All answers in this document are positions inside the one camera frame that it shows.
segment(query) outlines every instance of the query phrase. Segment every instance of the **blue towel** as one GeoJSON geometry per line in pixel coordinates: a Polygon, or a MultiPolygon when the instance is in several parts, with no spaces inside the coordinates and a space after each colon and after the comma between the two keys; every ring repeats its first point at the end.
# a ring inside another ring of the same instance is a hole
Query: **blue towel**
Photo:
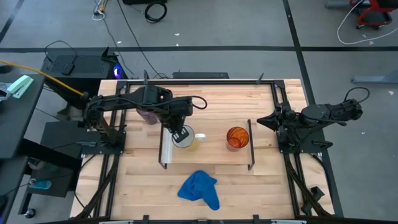
{"type": "Polygon", "coordinates": [[[218,210],[220,202],[214,188],[216,183],[217,180],[210,177],[205,171],[195,171],[181,186],[178,196],[191,201],[203,198],[211,209],[218,210]]]}

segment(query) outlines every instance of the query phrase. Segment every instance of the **orange cup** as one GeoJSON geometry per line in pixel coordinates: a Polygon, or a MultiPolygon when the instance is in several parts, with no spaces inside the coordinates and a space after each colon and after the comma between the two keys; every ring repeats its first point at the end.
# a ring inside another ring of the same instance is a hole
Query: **orange cup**
{"type": "Polygon", "coordinates": [[[249,133],[241,127],[233,127],[226,133],[226,147],[236,152],[249,143],[249,133]]]}

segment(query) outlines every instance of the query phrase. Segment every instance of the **concrete floor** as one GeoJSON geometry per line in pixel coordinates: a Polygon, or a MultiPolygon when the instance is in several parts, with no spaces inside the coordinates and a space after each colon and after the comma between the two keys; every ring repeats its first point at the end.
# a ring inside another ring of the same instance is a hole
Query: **concrete floor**
{"type": "MultiPolygon", "coordinates": [[[[0,1],[0,29],[12,14],[18,0],[0,1]]],[[[302,47],[345,47],[336,37],[336,29],[347,9],[327,10],[325,1],[290,0],[297,35],[302,47]]],[[[3,48],[43,48],[55,40],[73,47],[114,47],[103,22],[91,19],[93,0],[24,0],[2,42],[3,48]]],[[[123,5],[127,19],[141,46],[226,46],[258,45],[293,47],[292,36],[282,0],[169,0],[164,21],[148,24],[143,15],[123,5]]],[[[398,14],[393,18],[398,21],[398,14]]],[[[106,21],[120,47],[136,47],[118,5],[109,1],[106,21]]],[[[375,37],[394,29],[398,22],[381,30],[356,30],[356,16],[348,17],[341,38],[355,41],[375,37]]],[[[355,46],[397,46],[398,32],[384,39],[355,46]]],[[[62,44],[54,47],[66,47],[62,44]]],[[[121,53],[128,67],[142,77],[155,73],[139,52],[121,53]]],[[[295,51],[189,51],[147,52],[159,71],[171,76],[186,72],[228,72],[230,78],[302,78],[295,51]]],[[[398,69],[398,52],[304,52],[313,93],[317,103],[338,103],[353,85],[353,75],[382,75],[398,69]]],[[[40,68],[43,53],[0,53],[0,58],[40,68]]],[[[13,72],[30,73],[16,70],[13,72]]],[[[362,103],[363,117],[325,129],[325,137],[335,145],[329,150],[333,172],[346,217],[398,221],[398,119],[397,85],[362,85],[371,91],[362,103]]],[[[38,108],[55,115],[65,106],[56,94],[43,91],[38,108]]],[[[35,111],[26,138],[39,142],[45,122],[54,119],[35,111]]],[[[24,189],[20,189],[8,223],[40,223],[65,220],[73,195],[66,198],[34,196],[31,207],[35,218],[16,215],[24,189]]]]}

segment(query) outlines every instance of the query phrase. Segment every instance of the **metal bracket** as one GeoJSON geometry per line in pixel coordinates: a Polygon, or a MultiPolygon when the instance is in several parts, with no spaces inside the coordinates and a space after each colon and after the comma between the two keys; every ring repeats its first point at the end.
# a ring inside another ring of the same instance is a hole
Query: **metal bracket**
{"type": "Polygon", "coordinates": [[[254,224],[260,224],[260,216],[253,215],[253,222],[254,222],[254,224]]]}
{"type": "Polygon", "coordinates": [[[208,224],[208,220],[198,220],[198,224],[208,224]]]}
{"type": "Polygon", "coordinates": [[[261,80],[262,80],[263,76],[264,76],[264,72],[260,75],[259,79],[257,79],[257,81],[256,81],[257,85],[261,84],[261,80]]]}
{"type": "Polygon", "coordinates": [[[149,215],[144,215],[142,217],[142,224],[148,224],[149,223],[149,215]]]}
{"type": "Polygon", "coordinates": [[[283,80],[274,80],[274,84],[281,89],[285,89],[285,81],[283,80]]]}
{"type": "Polygon", "coordinates": [[[306,224],[307,221],[304,220],[271,220],[274,224],[306,224]]]}
{"type": "Polygon", "coordinates": [[[99,222],[98,224],[133,224],[134,220],[99,222]]]}

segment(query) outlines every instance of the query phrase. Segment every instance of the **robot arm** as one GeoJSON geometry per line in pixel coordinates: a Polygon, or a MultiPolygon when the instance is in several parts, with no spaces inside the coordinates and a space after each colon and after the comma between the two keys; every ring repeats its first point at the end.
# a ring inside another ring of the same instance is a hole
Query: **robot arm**
{"type": "Polygon", "coordinates": [[[280,151],[283,153],[321,152],[333,144],[318,139],[318,131],[335,123],[346,126],[347,121],[362,116],[360,103],[366,100],[369,94],[365,99],[356,101],[347,100],[348,93],[341,103],[309,105],[301,113],[296,113],[291,109],[289,102],[284,101],[271,115],[259,118],[257,122],[277,132],[280,151]]]}
{"type": "Polygon", "coordinates": [[[173,138],[180,142],[188,136],[183,125],[185,117],[192,115],[193,106],[195,105],[192,104],[192,96],[173,98],[173,93],[168,89],[146,85],[132,93],[94,97],[88,103],[83,117],[85,123],[95,128],[103,140],[110,141],[111,144],[119,144],[122,141],[123,127],[119,131],[109,127],[103,117],[103,112],[133,108],[153,112],[163,126],[173,134],[173,138]]]}

